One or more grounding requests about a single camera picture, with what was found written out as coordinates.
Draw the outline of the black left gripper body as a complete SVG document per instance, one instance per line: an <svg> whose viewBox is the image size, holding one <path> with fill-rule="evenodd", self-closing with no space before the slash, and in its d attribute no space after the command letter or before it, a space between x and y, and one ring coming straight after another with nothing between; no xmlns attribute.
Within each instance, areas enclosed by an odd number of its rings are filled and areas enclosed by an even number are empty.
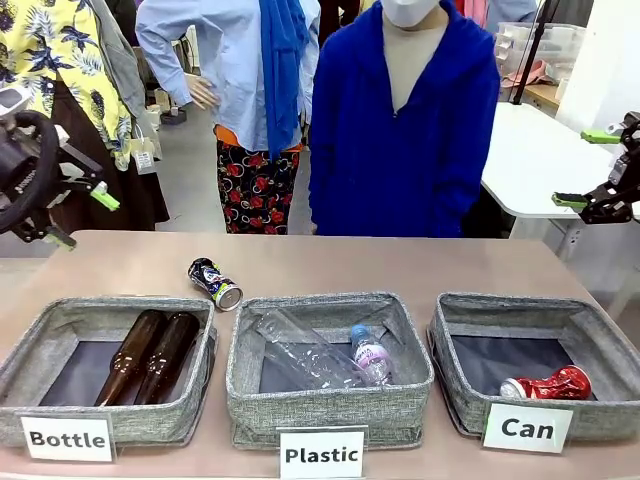
<svg viewBox="0 0 640 480"><path fill-rule="evenodd" d="M50 222L47 205L55 192L59 138L48 119L1 122L1 209L3 233L25 220Z"/></svg>

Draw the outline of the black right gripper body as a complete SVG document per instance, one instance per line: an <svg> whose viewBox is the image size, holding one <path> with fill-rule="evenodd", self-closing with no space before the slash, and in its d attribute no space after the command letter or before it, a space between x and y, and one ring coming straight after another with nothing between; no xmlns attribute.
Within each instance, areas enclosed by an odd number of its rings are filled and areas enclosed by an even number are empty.
<svg viewBox="0 0 640 480"><path fill-rule="evenodd" d="M639 145L627 147L615 161L607 190L622 196L623 201L639 200Z"/></svg>

